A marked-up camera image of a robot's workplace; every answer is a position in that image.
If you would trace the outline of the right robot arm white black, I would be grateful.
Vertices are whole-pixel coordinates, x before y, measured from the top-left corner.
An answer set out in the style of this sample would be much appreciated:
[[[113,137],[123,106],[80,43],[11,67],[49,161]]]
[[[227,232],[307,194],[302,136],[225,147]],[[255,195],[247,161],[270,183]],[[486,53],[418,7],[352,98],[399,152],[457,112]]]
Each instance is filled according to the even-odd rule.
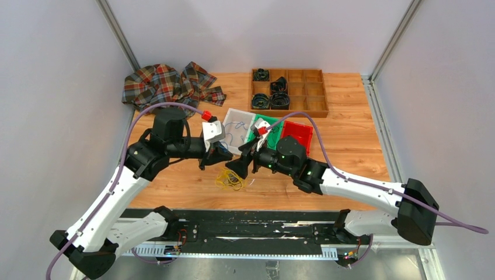
[[[290,176],[305,193],[336,195],[375,207],[373,211],[340,211],[333,233],[341,243],[365,234],[397,234],[421,246],[432,243],[439,205],[419,180],[392,183],[344,172],[307,157],[305,147],[291,136],[279,140],[275,149],[252,140],[241,150],[240,158],[226,167],[243,179],[249,166],[254,173],[265,167]]]

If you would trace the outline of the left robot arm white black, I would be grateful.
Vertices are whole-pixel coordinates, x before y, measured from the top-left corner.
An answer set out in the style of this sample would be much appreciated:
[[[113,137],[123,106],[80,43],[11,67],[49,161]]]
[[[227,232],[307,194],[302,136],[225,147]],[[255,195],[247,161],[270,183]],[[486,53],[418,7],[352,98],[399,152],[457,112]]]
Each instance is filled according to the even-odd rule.
[[[161,237],[174,240],[179,219],[165,206],[147,216],[115,228],[129,203],[169,165],[183,159],[197,159],[200,169],[232,159],[221,146],[225,129],[210,112],[201,113],[202,132],[190,135],[187,116],[179,107],[160,109],[153,126],[123,151],[111,180],[85,214],[67,230],[57,230],[50,242],[59,255],[69,261],[87,279],[98,279],[124,253],[141,243]]]

